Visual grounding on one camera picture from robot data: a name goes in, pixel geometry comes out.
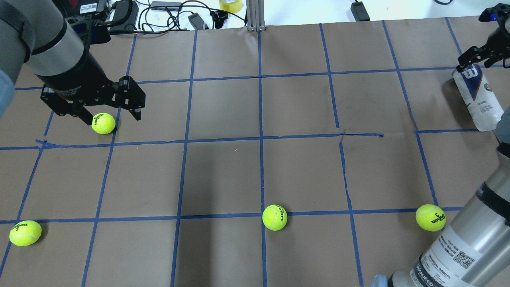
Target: red logo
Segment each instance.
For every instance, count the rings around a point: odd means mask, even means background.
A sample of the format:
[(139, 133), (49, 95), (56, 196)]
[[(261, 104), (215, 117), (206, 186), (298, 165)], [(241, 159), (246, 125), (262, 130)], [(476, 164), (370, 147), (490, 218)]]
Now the red logo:
[(71, 9), (76, 8), (76, 5), (78, 5), (78, 1), (79, 1), (79, 0), (69, 0), (69, 4), (71, 4), (71, 5), (72, 5), (72, 8), (71, 8)]

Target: dark blue label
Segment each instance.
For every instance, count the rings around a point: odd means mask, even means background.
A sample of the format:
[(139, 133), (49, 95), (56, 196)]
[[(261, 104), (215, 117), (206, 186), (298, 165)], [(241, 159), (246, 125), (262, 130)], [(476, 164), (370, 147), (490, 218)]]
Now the dark blue label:
[(478, 65), (469, 65), (464, 71), (461, 72), (462, 79), (466, 86), (468, 87), (469, 94), (473, 101), (476, 101), (476, 95), (478, 94), (478, 89), (480, 89), (481, 80), (482, 80), (482, 72)]

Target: blue tape grid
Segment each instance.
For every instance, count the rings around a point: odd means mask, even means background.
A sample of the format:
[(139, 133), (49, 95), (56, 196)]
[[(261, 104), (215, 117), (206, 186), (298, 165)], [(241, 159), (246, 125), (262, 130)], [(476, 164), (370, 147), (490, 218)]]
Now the blue tape grid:
[[(453, 29), (451, 28), (450, 22), (448, 18), (445, 18), (448, 29), (450, 31), (450, 34), (453, 38), (453, 41), (457, 47), (457, 50), (459, 53), (461, 53), (460, 46), (458, 44), (458, 41), (455, 37), (455, 34), (453, 32)], [(398, 66), (398, 62), (395, 56), (395, 52), (393, 50), (393, 46), (391, 43), (390, 35), (388, 33), (388, 29), (386, 27), (386, 23), (382, 21), (382, 25), (386, 34), (386, 38), (388, 41), (388, 45), (393, 57), (393, 61), (395, 64), (395, 69), (381, 69), (381, 70), (356, 70), (356, 71), (331, 71), (330, 64), (329, 64), (329, 56), (327, 52), (327, 45), (326, 45), (326, 39), (324, 36), (324, 30), (322, 24), (319, 24), (319, 29), (321, 33), (321, 39), (322, 44), (324, 48), (324, 55), (326, 59), (326, 65), (327, 65), (327, 72), (326, 73), (303, 73), (303, 74), (284, 74), (284, 75), (263, 75), (262, 74), (262, 48), (261, 48), (261, 32), (258, 32), (258, 61), (259, 61), (259, 72), (256, 76), (245, 76), (245, 77), (223, 77), (223, 78), (200, 78), (200, 79), (194, 79), (193, 73), (194, 73), (194, 60), (195, 60), (195, 54), (196, 54), (196, 41), (197, 41), (197, 33), (195, 32), (194, 35), (194, 41), (193, 41), (193, 56), (192, 56), (192, 65), (191, 65), (191, 75), (189, 79), (177, 79), (177, 80), (161, 80), (161, 81), (142, 81), (139, 82), (139, 84), (152, 84), (152, 83), (172, 83), (172, 82), (189, 82), (190, 88), (189, 88), (189, 97), (188, 97), (188, 114), (187, 114), (187, 120), (186, 120), (186, 135), (183, 140), (173, 140), (173, 141), (140, 141), (140, 142), (115, 142), (115, 136), (116, 131), (114, 131), (112, 135), (112, 140), (110, 144), (99, 144), (99, 145), (57, 145), (50, 142), (47, 142), (46, 140), (36, 140), (39, 146), (27, 146), (27, 147), (0, 147), (1, 150), (39, 150), (39, 154), (37, 156), (36, 162), (34, 164), (34, 168), (32, 170), (32, 174), (29, 178), (29, 182), (27, 184), (25, 193), (23, 195), (22, 203), (18, 212), (18, 216), (15, 220), (2, 220), (0, 221), (0, 224), (14, 224), (20, 220), (21, 213), (24, 207), (24, 202), (28, 196), (28, 192), (30, 190), (30, 186), (32, 183), (32, 179), (34, 177), (35, 171), (37, 169), (37, 165), (40, 161), (40, 158), (42, 156), (44, 149), (61, 149), (61, 148), (96, 148), (96, 147), (110, 147), (110, 152), (107, 160), (107, 165), (105, 167), (105, 175), (103, 178), (103, 184), (101, 186), (99, 201), (97, 205), (96, 210), (96, 216), (95, 218), (80, 218), (80, 219), (45, 219), (45, 220), (38, 220), (40, 223), (51, 223), (51, 222), (93, 222), (94, 227), (92, 231), (92, 236), (90, 240), (89, 250), (87, 254), (87, 260), (86, 260), (86, 266), (83, 273), (83, 279), (82, 279), (82, 286), (85, 286), (86, 278), (87, 278), (87, 272), (90, 264), (90, 257), (92, 255), (93, 250), (93, 244), (94, 244), (94, 238), (95, 238), (95, 232), (97, 230), (97, 223), (98, 222), (120, 222), (120, 221), (152, 221), (152, 220), (176, 220), (176, 229), (175, 229), (175, 238), (174, 238), (174, 250), (173, 250), (173, 258), (172, 258), (172, 270), (171, 270), (171, 286), (175, 285), (175, 269), (176, 269), (176, 260), (177, 260), (177, 252), (178, 252), (178, 246), (179, 246), (179, 230), (180, 230), (180, 222), (181, 220), (191, 220), (191, 219), (213, 219), (213, 218), (243, 218), (243, 217), (260, 217), (264, 207), (265, 207), (265, 201), (264, 201), (264, 140), (272, 140), (272, 139), (283, 139), (283, 138), (310, 138), (310, 137), (339, 137), (339, 136), (377, 136), (382, 137), (383, 134), (378, 133), (363, 133), (363, 134), (349, 134), (349, 133), (331, 133), (331, 134), (308, 134), (308, 135), (284, 135), (284, 136), (264, 136), (263, 134), (263, 111), (262, 111), (262, 79), (263, 78), (278, 78), (278, 77), (305, 77), (305, 76), (325, 76), (328, 75), (329, 79), (329, 86), (330, 86), (330, 92), (331, 92), (331, 101), (333, 104), (334, 109), (334, 116), (335, 116), (335, 124), (337, 128), (340, 126), (338, 121), (338, 113), (336, 109), (336, 101), (335, 101), (335, 93), (333, 88), (333, 80), (332, 75), (339, 75), (339, 74), (364, 74), (364, 73), (387, 73), (387, 72), (397, 72), (399, 82), (401, 85), (401, 89), (404, 95), (404, 99), (407, 103), (408, 109), (410, 111), (410, 116), (413, 120), (413, 123), (416, 127), (416, 139), (417, 143), (420, 149), (420, 154), (422, 156), (424, 168), (427, 174), (427, 178), (429, 181), (429, 186), (431, 190), (432, 199), (435, 204), (438, 204), (437, 198), (434, 191), (434, 186), (432, 184), (432, 179), (430, 177), (430, 172), (428, 169), (428, 165), (426, 162), (425, 153), (423, 151), (423, 146), (421, 144), (420, 134), (427, 134), (427, 133), (454, 133), (454, 132), (475, 132), (476, 129), (457, 129), (457, 130), (419, 130), (416, 121), (414, 119), (414, 115), (411, 109), (411, 104), (409, 102), (409, 99), (407, 97), (406, 89), (404, 82), (402, 80), (401, 72), (402, 71), (420, 71), (420, 70), (453, 70), (455, 67), (431, 67), (431, 68), (406, 68), (406, 69), (400, 69)], [(129, 74), (130, 68), (131, 68), (131, 62), (133, 58), (133, 53), (135, 50), (136, 45), (136, 35), (133, 38), (133, 44), (132, 49), (130, 53), (130, 58), (127, 66), (126, 74)], [(191, 96), (192, 96), (192, 89), (193, 89), (193, 82), (194, 81), (216, 81), (216, 80), (235, 80), (235, 79), (252, 79), (252, 78), (258, 78), (259, 79), (259, 125), (260, 125), (260, 134), (259, 137), (237, 137), (237, 138), (211, 138), (211, 139), (194, 139), (189, 140), (189, 121), (190, 121), (190, 113), (191, 113)], [(34, 89), (41, 89), (41, 87), (24, 87), (24, 88), (16, 88), (16, 90), (34, 90)], [(44, 131), (44, 137), (47, 136), (48, 131), (50, 129), (50, 125), (52, 122), (54, 113), (52, 112), (49, 116), (46, 129)], [(120, 109), (117, 112), (117, 120), (120, 117)], [(201, 214), (201, 215), (195, 215), (195, 216), (183, 216), (181, 215), (182, 210), (182, 196), (183, 196), (183, 189), (184, 189), (184, 177), (185, 177), (185, 170), (186, 170), (186, 155), (187, 155), (187, 144), (190, 142), (215, 142), (215, 141), (236, 141), (236, 140), (258, 140), (260, 142), (260, 171), (261, 171), (261, 212), (260, 213), (226, 213), (226, 214)], [(100, 209), (101, 209), (101, 203), (103, 199), (104, 189), (106, 185), (106, 180), (108, 176), (108, 170), (110, 166), (111, 156), (113, 154), (113, 149), (115, 146), (131, 146), (131, 145), (160, 145), (160, 144), (184, 144), (184, 150), (183, 150), (183, 163), (182, 163), (182, 170), (181, 170), (181, 185), (180, 185), (180, 192), (179, 192), (179, 200), (178, 200), (178, 211), (176, 216), (160, 216), (160, 217), (124, 217), (124, 218), (100, 218)], [(354, 253), (356, 258), (356, 268), (358, 270), (358, 278), (359, 283), (361, 286), (364, 286), (363, 278), (362, 278), (362, 269), (361, 269), (361, 261), (359, 256), (359, 248), (358, 248), (358, 240), (356, 235), (356, 229), (355, 229), (355, 222), (354, 222), (354, 215), (355, 214), (374, 214), (374, 213), (401, 213), (401, 212), (415, 212), (416, 209), (410, 208), (410, 209), (369, 209), (369, 210), (356, 210), (352, 206), (352, 202), (350, 200), (349, 191), (348, 191), (348, 181), (347, 181), (347, 174), (346, 174), (346, 163), (345, 163), (345, 155), (343, 150), (343, 144), (339, 143), (339, 149), (340, 149), (340, 158), (342, 161), (342, 170), (343, 170), (343, 176), (344, 176), (344, 184), (345, 184), (345, 190), (346, 190), (346, 197), (348, 202), (348, 210), (322, 210), (322, 211), (292, 211), (288, 212), (289, 216), (316, 216), (316, 215), (340, 215), (345, 214), (350, 216), (350, 222), (351, 222), (351, 232), (352, 232), (352, 239), (354, 244)], [(454, 206), (454, 207), (443, 207), (445, 211), (458, 211), (461, 210), (462, 207)], [(267, 270), (266, 270), (266, 240), (265, 240), (265, 228), (264, 225), (261, 223), (261, 229), (262, 229), (262, 269), (263, 269), (263, 286), (267, 286)], [(5, 262), (7, 260), (9, 250), (10, 250), (11, 243), (8, 243), (6, 247), (6, 251), (4, 253), (4, 257), (2, 260), (2, 265), (0, 266), (0, 276), (2, 274), (2, 271), (5, 266)]]

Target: metal post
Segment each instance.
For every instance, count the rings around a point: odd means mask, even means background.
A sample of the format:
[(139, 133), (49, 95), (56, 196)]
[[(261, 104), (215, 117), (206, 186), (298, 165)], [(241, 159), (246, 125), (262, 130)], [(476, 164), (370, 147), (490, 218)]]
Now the metal post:
[(265, 31), (264, 0), (246, 0), (246, 14), (248, 16), (248, 31)]

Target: yellow tape roll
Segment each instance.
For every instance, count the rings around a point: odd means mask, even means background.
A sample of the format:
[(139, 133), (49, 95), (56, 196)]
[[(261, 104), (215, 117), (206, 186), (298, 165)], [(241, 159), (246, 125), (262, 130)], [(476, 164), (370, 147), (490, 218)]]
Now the yellow tape roll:
[(220, 9), (228, 11), (230, 13), (237, 13), (243, 8), (243, 2), (241, 0), (219, 0)]

